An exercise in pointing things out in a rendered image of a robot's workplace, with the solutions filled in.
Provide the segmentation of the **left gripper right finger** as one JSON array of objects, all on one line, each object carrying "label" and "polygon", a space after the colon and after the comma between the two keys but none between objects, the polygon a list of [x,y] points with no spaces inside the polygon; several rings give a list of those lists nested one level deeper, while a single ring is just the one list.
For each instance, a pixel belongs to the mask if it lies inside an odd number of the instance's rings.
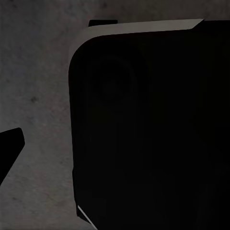
[{"label": "left gripper right finger", "polygon": [[215,145],[230,166],[230,129],[223,127],[218,129]]}]

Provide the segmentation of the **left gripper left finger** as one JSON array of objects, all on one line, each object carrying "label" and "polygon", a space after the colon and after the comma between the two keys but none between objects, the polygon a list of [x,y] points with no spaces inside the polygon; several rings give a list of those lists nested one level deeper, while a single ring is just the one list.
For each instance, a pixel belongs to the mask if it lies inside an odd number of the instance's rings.
[{"label": "left gripper left finger", "polygon": [[20,127],[0,133],[0,185],[24,146]]}]

